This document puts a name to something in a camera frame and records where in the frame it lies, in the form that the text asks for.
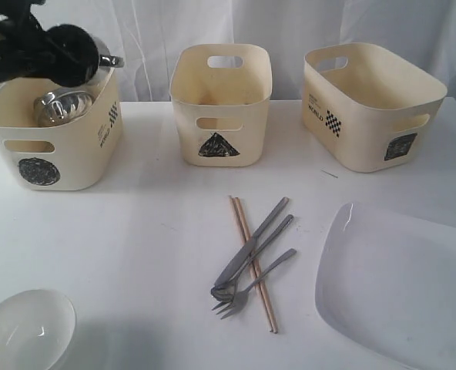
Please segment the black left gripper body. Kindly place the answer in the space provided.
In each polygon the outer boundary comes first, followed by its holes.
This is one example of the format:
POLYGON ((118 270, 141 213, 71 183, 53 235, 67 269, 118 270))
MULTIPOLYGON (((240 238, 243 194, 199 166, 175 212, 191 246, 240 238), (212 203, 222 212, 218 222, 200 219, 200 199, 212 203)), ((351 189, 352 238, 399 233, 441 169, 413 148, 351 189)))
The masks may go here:
POLYGON ((44 4, 0 1, 0 84, 30 78, 77 87, 96 74, 99 52, 92 36, 70 24, 44 30, 31 12, 44 4))

